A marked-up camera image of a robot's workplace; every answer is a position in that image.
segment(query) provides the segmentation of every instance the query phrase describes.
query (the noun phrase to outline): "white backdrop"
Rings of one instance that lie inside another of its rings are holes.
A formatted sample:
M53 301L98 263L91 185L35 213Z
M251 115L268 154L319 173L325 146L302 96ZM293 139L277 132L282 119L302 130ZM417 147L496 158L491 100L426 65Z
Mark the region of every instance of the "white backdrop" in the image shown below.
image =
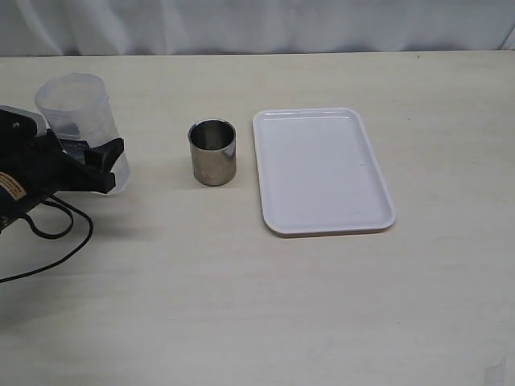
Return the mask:
M0 55L515 48L515 0L4 0Z

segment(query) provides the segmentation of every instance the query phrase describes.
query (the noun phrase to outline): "black cable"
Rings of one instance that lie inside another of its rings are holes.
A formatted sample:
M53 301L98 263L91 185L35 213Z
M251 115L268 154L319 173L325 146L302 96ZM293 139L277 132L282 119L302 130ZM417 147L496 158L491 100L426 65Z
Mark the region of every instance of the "black cable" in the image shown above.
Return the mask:
M41 268L38 268L38 269L34 269L32 271L28 271L28 272L25 272L25 273L20 273L19 275L4 277L3 279L0 279L0 284L6 283L8 281L23 279L24 277L29 277L29 276L32 276L32 275L36 275L37 273L42 273L44 271L48 271L49 269L52 269L52 268L56 267L57 265L61 265L66 260L68 260L70 257L72 257L77 252L79 252L91 240L91 237L93 235L93 220L91 220L91 217L86 215L80 209L77 209L76 207L73 207L72 205L70 205L66 201L63 201L62 199L60 199L58 197L55 197L54 195L49 195L49 197L52 200L54 200L56 203L62 205L65 208L67 208L69 211L72 211L72 212L76 213L77 215L83 217L88 222L88 225L89 225L88 235L84 238L84 240L77 247L75 247L70 253L68 253L62 259L60 259L58 261L55 261L55 262L53 262L53 263L51 263L49 265L45 265L44 267L41 267Z
M16 215L16 216L13 216L15 218L19 218L21 220L25 220L29 226L31 227L31 230L33 231L34 234L36 234L37 236L41 237L42 239L46 239L46 240L57 240L57 239L60 239L62 237L65 237L67 234L69 234L71 231L72 231L72 228L73 228L73 214L72 212L67 208L65 207L64 205L60 204L60 203L53 203L52 201L43 201L42 202L43 205L46 205L48 207L56 207L57 209L60 209L61 211L63 211L69 218L70 218L70 224L68 225L68 227L62 231L61 233L46 233L46 232L43 232L41 231L40 229L38 229L38 227L36 226L36 224L34 223L34 220L32 219L32 217L30 217L29 215L27 214L20 214L20 215Z

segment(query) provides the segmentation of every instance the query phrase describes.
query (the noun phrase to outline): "white tray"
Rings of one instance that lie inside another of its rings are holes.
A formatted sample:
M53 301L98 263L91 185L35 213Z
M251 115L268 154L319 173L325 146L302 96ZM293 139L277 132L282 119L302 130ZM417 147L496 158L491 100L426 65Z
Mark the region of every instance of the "white tray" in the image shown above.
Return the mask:
M395 210L351 109L265 110L253 119L263 217L280 235L371 232Z

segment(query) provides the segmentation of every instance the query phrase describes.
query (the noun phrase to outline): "white table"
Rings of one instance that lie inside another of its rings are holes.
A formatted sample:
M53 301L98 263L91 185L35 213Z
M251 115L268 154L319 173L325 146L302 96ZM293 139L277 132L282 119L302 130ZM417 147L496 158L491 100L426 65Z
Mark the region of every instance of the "white table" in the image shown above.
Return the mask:
M0 101L22 109L50 77L101 76L133 171L118 197L65 196L96 222L86 249L0 287L0 384L476 386L504 356L515 383L514 71L512 51L0 59ZM388 232L263 224L253 115L324 106L363 117ZM220 188L192 176L206 117L237 128ZM56 242L14 224L2 276L64 255L80 224Z

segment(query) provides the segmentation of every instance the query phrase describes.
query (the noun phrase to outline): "plastic cup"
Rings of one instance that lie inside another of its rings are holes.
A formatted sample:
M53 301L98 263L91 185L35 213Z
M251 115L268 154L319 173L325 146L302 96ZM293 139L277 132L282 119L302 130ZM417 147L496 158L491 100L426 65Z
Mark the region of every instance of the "plastic cup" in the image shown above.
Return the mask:
M35 94L35 104L63 148L78 160L83 159L80 150L120 137L104 82L98 76L73 73L50 79ZM125 152L114 164L113 173L116 187L110 193L118 193L130 175Z

